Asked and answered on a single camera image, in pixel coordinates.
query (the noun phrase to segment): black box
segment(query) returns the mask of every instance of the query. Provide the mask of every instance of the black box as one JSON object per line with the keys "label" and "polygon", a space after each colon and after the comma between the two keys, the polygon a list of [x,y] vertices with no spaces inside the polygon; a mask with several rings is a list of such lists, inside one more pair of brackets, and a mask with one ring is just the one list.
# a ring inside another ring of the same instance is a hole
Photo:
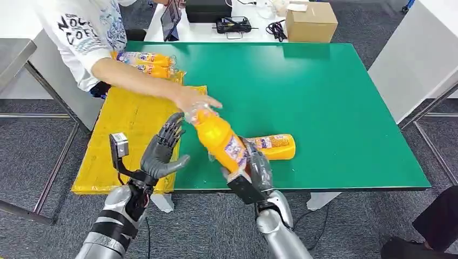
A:
{"label": "black box", "polygon": [[186,0],[186,14],[190,23],[215,23],[232,16],[232,0]]}

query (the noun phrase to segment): yellow plastic sheet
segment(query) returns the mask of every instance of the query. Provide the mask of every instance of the yellow plastic sheet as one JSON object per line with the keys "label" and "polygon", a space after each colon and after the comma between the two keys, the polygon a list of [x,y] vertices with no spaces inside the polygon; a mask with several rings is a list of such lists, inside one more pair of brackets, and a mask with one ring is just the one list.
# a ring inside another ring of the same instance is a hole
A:
{"label": "yellow plastic sheet", "polygon": [[[196,87],[206,94],[207,87]],[[178,112],[169,100],[142,96],[112,87],[100,111],[86,154],[79,169],[72,191],[76,194],[107,194],[120,185],[117,171],[113,168],[110,151],[110,133],[123,132],[129,140],[129,155],[123,157],[127,169],[140,168],[140,159],[152,137],[159,132],[170,115]],[[176,160],[179,153],[178,142],[172,156]],[[162,178],[154,193],[173,191],[175,173]]]}

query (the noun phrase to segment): robotic arm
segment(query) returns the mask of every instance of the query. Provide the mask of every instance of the robotic arm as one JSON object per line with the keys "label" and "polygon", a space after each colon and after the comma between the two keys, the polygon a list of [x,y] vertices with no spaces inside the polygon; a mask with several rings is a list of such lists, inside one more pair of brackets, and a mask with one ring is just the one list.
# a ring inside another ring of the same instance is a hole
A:
{"label": "robotic arm", "polygon": [[[145,218],[145,209],[158,179],[186,166],[190,157],[184,155],[170,162],[173,149],[184,131],[179,131],[183,113],[170,117],[153,137],[140,161],[140,169],[131,172],[122,157],[129,154],[129,143],[123,133],[110,134],[112,162],[129,181],[111,191],[105,206],[92,225],[76,259],[122,259],[130,242]],[[312,259],[304,244],[292,232],[293,218],[288,202],[272,186],[272,172],[266,157],[253,144],[248,149],[248,166],[228,174],[227,185],[246,203],[255,204],[256,223],[263,233],[271,254],[277,259]]]}
{"label": "robotic arm", "polygon": [[264,235],[273,258],[313,259],[299,237],[292,231],[293,216],[283,193],[272,185],[272,171],[267,158],[255,145],[243,139],[248,149],[248,165],[244,171],[222,172],[227,185],[245,202],[254,203],[256,224]]}
{"label": "robotic arm", "polygon": [[130,242],[136,237],[138,227],[145,217],[145,209],[158,179],[183,168],[189,161],[184,155],[170,162],[173,149],[184,131],[179,131],[183,113],[175,113],[153,137],[142,160],[140,169],[131,172],[122,157],[129,154],[129,143],[123,133],[110,134],[113,166],[120,174],[130,177],[127,184],[112,190],[105,206],[83,242],[76,259],[121,259]]}

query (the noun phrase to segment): person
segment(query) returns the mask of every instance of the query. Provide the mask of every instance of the person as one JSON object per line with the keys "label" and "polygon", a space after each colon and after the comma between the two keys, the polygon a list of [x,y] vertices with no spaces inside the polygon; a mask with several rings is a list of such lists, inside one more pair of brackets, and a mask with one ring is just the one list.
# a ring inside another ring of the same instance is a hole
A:
{"label": "person", "polygon": [[[115,61],[112,51],[123,51],[128,40],[143,40],[143,30],[126,31],[119,5],[136,0],[38,0],[33,1],[42,26],[60,51],[78,87],[102,97],[111,85],[172,100],[183,111],[195,103],[221,108],[217,100],[191,87],[153,78]],[[167,4],[169,0],[154,0]]]}
{"label": "person", "polygon": [[425,241],[392,237],[381,249],[382,259],[458,259],[445,253],[458,239],[458,186],[443,191],[412,225]]}

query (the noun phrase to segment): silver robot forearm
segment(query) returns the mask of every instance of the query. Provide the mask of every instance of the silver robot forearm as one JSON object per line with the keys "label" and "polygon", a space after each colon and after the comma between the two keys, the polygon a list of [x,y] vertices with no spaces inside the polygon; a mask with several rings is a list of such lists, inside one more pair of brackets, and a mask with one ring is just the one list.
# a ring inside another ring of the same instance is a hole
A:
{"label": "silver robot forearm", "polygon": [[144,208],[126,211],[132,202],[138,202],[131,190],[132,186],[123,185],[112,190],[105,200],[105,206],[84,240],[76,259],[121,259],[124,257],[138,227],[144,219]]}
{"label": "silver robot forearm", "polygon": [[267,201],[274,204],[275,208],[261,210],[256,224],[267,241],[272,257],[275,259],[313,259],[299,237],[291,230],[293,218],[283,194],[275,190],[269,195]]}

